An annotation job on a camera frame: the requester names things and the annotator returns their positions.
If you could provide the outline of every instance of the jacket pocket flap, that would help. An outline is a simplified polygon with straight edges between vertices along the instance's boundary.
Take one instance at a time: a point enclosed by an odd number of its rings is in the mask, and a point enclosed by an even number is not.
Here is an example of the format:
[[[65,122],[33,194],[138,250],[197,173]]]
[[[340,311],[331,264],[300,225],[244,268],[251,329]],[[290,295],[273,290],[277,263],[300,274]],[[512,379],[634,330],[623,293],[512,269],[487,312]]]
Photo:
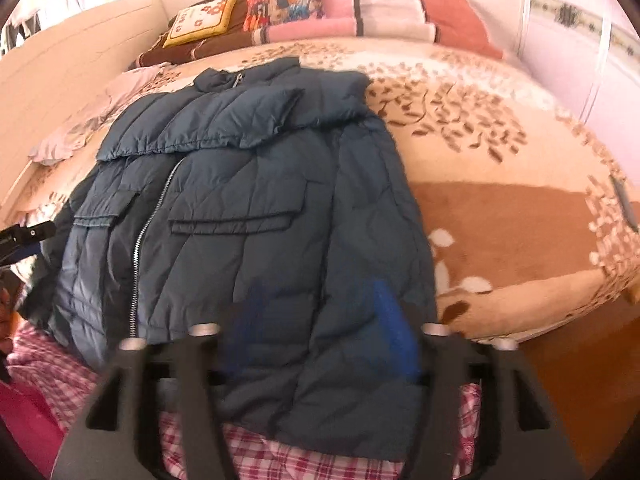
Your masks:
[[[85,200],[75,214],[74,225],[80,227],[109,227],[122,216],[137,191],[119,189],[111,195],[96,194]]]
[[[172,231],[192,234],[251,234],[286,229],[305,203],[300,177],[247,180],[234,177],[201,192],[183,192],[169,213]]]

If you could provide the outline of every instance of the zipper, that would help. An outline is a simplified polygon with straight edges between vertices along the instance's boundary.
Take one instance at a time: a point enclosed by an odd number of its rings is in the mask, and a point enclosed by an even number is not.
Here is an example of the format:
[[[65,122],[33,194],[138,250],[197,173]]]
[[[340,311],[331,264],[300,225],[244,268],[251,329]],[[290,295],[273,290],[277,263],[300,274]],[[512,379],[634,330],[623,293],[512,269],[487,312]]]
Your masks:
[[[140,279],[140,248],[142,246],[142,239],[145,237],[145,232],[160,209],[162,202],[164,202],[166,190],[169,189],[169,184],[171,184],[175,171],[183,161],[184,158],[181,158],[171,170],[171,173],[169,173],[169,176],[164,183],[164,187],[162,188],[162,193],[160,194],[158,203],[156,204],[156,208],[151,213],[151,216],[146,220],[142,229],[138,233],[138,238],[136,238],[136,245],[133,249],[133,294],[131,295],[131,309],[129,311],[129,337],[138,337],[138,280]]]

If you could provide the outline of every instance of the plaid sheet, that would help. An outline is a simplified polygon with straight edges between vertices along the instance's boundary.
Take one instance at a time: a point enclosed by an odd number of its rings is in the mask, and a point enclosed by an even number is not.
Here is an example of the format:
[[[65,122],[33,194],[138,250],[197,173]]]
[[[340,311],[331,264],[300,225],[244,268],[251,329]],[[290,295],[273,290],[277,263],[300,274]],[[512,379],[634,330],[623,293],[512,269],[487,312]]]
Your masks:
[[[10,374],[41,391],[66,432],[94,388],[97,374],[28,323],[18,330],[14,346],[8,357]],[[461,393],[460,452],[453,478],[471,470],[479,420],[479,386],[467,384]],[[176,417],[162,413],[160,426],[164,465],[169,473],[185,479]],[[401,462],[331,456],[284,446],[229,424],[224,432],[241,480],[395,480],[402,469]]]

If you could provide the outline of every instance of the jacket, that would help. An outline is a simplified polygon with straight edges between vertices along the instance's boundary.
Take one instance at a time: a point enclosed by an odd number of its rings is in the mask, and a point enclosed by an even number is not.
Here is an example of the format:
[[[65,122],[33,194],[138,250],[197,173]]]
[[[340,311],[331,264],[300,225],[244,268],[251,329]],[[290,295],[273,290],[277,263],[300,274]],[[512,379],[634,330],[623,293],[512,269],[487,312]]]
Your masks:
[[[421,390],[393,370],[370,283],[435,321],[433,264],[368,84],[285,58],[134,102],[57,216],[22,315],[100,370],[128,336],[223,324],[259,283],[260,336],[221,393],[225,419],[401,460]]]

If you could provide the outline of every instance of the decorative border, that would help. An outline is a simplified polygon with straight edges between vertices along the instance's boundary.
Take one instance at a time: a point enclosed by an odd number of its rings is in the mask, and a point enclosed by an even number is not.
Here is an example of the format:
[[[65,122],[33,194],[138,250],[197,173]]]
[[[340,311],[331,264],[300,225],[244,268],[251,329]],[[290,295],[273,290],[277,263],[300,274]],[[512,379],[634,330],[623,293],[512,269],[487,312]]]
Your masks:
[[[602,36],[602,18],[562,0],[531,0],[531,12],[572,28],[595,41]]]
[[[617,25],[611,27],[609,52],[636,75],[640,75],[640,41]]]
[[[531,0],[530,12],[544,16],[565,28],[600,41],[603,18],[562,0]],[[640,41],[617,25],[611,25],[609,52],[634,74],[640,75]]]

